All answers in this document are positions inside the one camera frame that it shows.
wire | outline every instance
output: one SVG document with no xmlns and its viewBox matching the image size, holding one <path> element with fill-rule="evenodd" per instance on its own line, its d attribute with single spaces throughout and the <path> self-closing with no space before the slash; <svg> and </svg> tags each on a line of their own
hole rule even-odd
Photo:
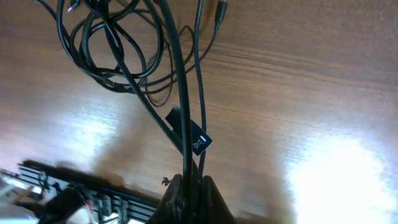
<svg viewBox="0 0 398 224">
<path fill-rule="evenodd" d="M 57 9 L 54 11 L 44 0 L 37 0 L 55 19 L 57 25 L 57 33 L 60 43 L 69 56 L 70 60 L 86 75 L 94 79 L 103 88 L 116 92 L 116 93 L 131 93 L 138 96 L 142 104 L 146 107 L 149 114 L 153 117 L 156 123 L 160 126 L 166 136 L 175 145 L 175 147 L 183 155 L 183 186 L 184 196 L 190 200 L 192 179 L 197 180 L 202 178 L 205 152 L 200 158 L 200 168 L 196 166 L 192 159 L 192 135 L 190 127 L 190 108 L 188 97 L 188 86 L 186 75 L 194 68 L 197 72 L 199 97 L 201 106 L 201 123 L 202 128 L 206 131 L 206 111 L 205 99 L 203 91 L 203 82 L 200 70 L 200 61 L 205 58 L 213 45 L 218 27 L 221 21 L 215 19 L 217 29 L 215 29 L 211 41 L 203 54 L 199 57 L 199 41 L 198 33 L 201 19 L 201 12 L 203 10 L 203 0 L 199 0 L 197 16 L 195 19 L 195 30 L 189 26 L 184 26 L 180 32 L 177 32 L 174 20 L 166 0 L 154 1 L 162 12 L 162 17 L 157 13 L 154 4 L 151 0 L 143 0 L 146 9 L 138 9 L 137 5 L 140 0 L 132 0 L 129 4 L 118 1 L 124 6 L 124 9 L 119 12 L 109 12 L 108 4 L 110 0 L 86 0 L 85 6 L 90 10 L 90 13 L 85 19 L 79 22 L 70 33 L 63 25 L 63 9 L 64 0 L 58 0 Z M 74 0 L 70 9 L 79 6 L 79 1 Z M 118 24 L 118 21 L 124 19 L 129 14 L 137 14 L 143 21 L 148 23 L 156 31 L 157 35 L 157 50 L 156 53 L 146 60 L 142 49 L 137 42 Z M 100 29 L 105 30 L 107 42 L 111 48 L 117 65 L 114 69 L 102 68 L 94 63 L 91 56 L 88 42 L 90 37 Z M 78 48 L 75 45 L 76 35 L 81 30 L 81 40 L 78 43 Z M 164 31 L 167 33 L 168 40 L 164 36 Z M 192 47 L 184 59 L 182 57 L 179 37 L 188 31 L 192 38 Z M 139 56 L 141 62 L 141 72 L 131 73 L 124 62 L 125 53 L 124 47 L 121 42 L 121 37 L 124 37 Z M 157 70 L 162 60 L 164 50 L 167 51 L 170 60 L 170 73 L 158 78 L 154 81 L 149 81 L 149 77 Z M 185 66 L 189 63 L 190 59 L 194 56 L 195 63 L 185 70 Z M 120 83 L 113 81 L 113 77 L 122 77 L 127 82 Z M 180 98 L 181 107 L 181 123 L 182 123 L 182 139 L 180 139 L 170 128 L 165 124 L 163 119 L 156 113 L 154 107 L 160 107 L 166 104 L 170 99 L 173 84 L 178 82 L 178 93 Z M 160 85 L 160 87 L 150 90 L 150 87 Z M 160 93 L 168 89 L 165 100 L 160 102 L 154 98 L 154 94 Z"/>
</svg>

usb connector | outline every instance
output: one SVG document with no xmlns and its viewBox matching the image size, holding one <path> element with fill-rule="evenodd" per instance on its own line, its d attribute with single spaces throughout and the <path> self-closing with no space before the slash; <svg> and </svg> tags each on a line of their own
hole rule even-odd
<svg viewBox="0 0 398 224">
<path fill-rule="evenodd" d="M 226 8 L 228 7 L 228 2 L 226 0 L 219 0 L 217 3 L 217 10 L 216 10 L 216 15 L 214 17 L 214 30 L 218 31 L 220 28 L 221 23 L 224 20 Z"/>
<path fill-rule="evenodd" d="M 75 10 L 80 5 L 80 0 L 70 0 L 68 12 Z"/>
</svg>

wood grain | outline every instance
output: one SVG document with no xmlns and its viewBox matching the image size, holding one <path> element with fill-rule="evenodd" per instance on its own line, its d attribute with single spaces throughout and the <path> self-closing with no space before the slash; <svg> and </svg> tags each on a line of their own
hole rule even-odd
<svg viewBox="0 0 398 224">
<path fill-rule="evenodd" d="M 179 27 L 193 24 L 196 4 L 171 1 Z M 206 2 L 201 49 L 215 4 Z M 214 140 L 205 174 L 240 222 L 398 222 L 397 4 L 229 2 L 202 62 Z M 74 166 L 160 197 L 162 178 L 181 173 L 182 158 L 139 100 L 82 74 L 39 4 L 2 0 L 0 12 L 1 168 L 16 170 L 23 159 Z M 86 13 L 67 14 L 67 28 Z M 120 24 L 153 54 L 150 27 L 136 16 Z M 94 60 L 113 67 L 104 43 L 103 32 L 90 40 Z M 190 44 L 182 38 L 185 54 Z M 129 67 L 139 70 L 137 55 L 125 50 Z M 159 75 L 168 69 L 164 60 Z M 188 87 L 200 122 L 194 72 Z"/>
</svg>

